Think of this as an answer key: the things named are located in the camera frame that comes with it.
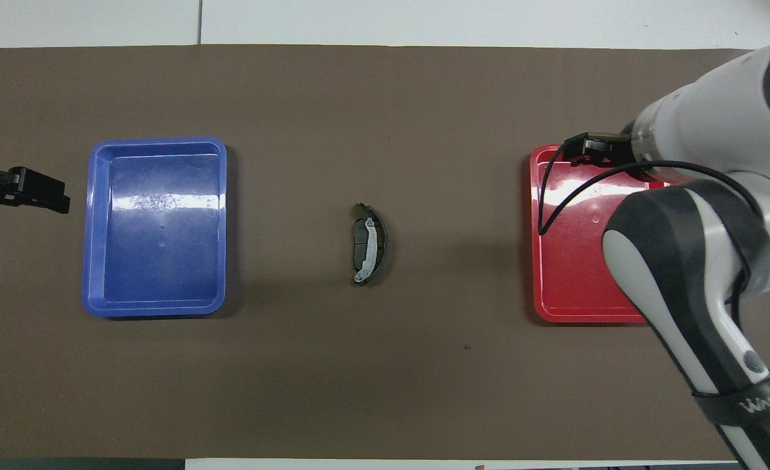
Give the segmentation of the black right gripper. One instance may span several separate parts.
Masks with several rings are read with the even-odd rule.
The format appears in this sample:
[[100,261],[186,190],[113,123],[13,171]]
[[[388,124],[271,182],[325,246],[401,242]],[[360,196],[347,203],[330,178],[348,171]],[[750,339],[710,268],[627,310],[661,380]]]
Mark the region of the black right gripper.
[[632,137],[627,133],[583,132],[569,139],[572,166],[620,166],[632,163]]

